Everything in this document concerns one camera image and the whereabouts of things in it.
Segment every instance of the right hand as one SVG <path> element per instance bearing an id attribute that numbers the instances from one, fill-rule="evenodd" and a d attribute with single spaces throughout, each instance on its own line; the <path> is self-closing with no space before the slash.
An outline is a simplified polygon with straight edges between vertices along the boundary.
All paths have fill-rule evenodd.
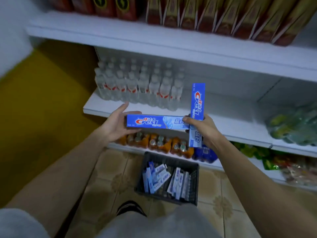
<path id="1" fill-rule="evenodd" d="M 217 151 L 218 143 L 224 136 L 218 131 L 214 121 L 207 114 L 204 114 L 204 120 L 199 121 L 190 117 L 184 117 L 183 121 L 187 124 L 194 125 L 204 138 L 204 144 L 213 151 Z"/>

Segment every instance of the crest toothpaste box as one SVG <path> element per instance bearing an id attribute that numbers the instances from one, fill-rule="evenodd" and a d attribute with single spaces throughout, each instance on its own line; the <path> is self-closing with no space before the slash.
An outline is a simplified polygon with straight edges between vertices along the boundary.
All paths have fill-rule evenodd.
<path id="1" fill-rule="evenodd" d="M 205 104 L 205 84 L 193 83 L 192 86 L 192 106 L 191 118 L 196 120 L 204 120 L 204 104 Z M 195 126 L 189 128 L 189 147 L 201 148 L 202 136 Z"/>
<path id="2" fill-rule="evenodd" d="M 131 128 L 189 129 L 183 116 L 128 114 L 126 126 Z"/>

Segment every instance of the tiled floor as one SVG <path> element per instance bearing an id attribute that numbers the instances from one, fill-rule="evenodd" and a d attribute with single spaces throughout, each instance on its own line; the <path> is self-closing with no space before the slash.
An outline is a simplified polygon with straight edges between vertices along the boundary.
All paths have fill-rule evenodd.
<path id="1" fill-rule="evenodd" d="M 136 201 L 149 217 L 172 212 L 177 205 L 146 198 L 133 191 L 142 156 L 113 149 L 104 151 L 96 164 L 66 238 L 90 238 L 115 217 L 127 200 Z M 223 172 L 200 168 L 199 211 L 222 237 L 260 237 Z M 317 194 L 282 186 L 317 218 Z"/>

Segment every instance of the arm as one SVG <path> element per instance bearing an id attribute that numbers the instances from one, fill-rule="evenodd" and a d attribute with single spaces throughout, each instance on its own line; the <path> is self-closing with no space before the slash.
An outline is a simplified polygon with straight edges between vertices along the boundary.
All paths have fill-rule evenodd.
<path id="1" fill-rule="evenodd" d="M 292 197 L 256 168 L 217 130 L 213 120 L 184 117 L 195 125 L 204 143 L 217 154 L 241 204 L 263 238 L 313 238 L 317 234 L 314 217 Z"/>
<path id="2" fill-rule="evenodd" d="M 127 113 L 140 113 L 122 113 L 128 105 L 115 110 L 101 127 L 28 183 L 6 207 L 28 212 L 51 237 L 55 236 L 83 192 L 103 148 L 123 135 L 139 131 L 124 127 Z"/>

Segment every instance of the left hand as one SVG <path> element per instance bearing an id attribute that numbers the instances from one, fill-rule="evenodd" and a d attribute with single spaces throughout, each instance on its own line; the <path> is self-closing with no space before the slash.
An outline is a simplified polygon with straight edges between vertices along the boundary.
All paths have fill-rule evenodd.
<path id="1" fill-rule="evenodd" d="M 124 124 L 124 117 L 127 114 L 141 114 L 140 111 L 123 112 L 129 106 L 129 102 L 122 104 L 114 110 L 107 120 L 99 127 L 100 132 L 106 137 L 107 142 L 113 142 L 124 135 L 140 132 L 141 129 L 127 128 Z"/>

